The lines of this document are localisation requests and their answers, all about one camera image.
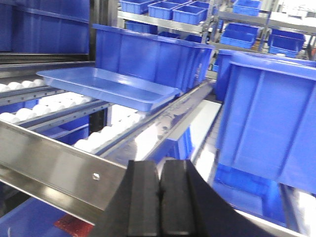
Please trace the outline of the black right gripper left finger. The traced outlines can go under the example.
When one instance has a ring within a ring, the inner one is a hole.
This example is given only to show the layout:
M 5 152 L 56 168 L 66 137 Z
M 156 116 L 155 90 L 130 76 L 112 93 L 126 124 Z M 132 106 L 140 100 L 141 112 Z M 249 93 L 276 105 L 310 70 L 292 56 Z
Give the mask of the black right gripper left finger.
M 90 237 L 158 237 L 159 178 L 152 161 L 129 161 L 115 195 Z

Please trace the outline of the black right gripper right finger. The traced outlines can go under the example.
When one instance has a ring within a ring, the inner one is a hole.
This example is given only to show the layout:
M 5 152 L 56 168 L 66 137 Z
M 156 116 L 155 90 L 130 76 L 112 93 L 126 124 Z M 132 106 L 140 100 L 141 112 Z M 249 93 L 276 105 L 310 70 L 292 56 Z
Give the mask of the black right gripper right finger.
M 238 214 L 200 176 L 189 160 L 168 160 L 160 187 L 164 237 L 271 237 Z

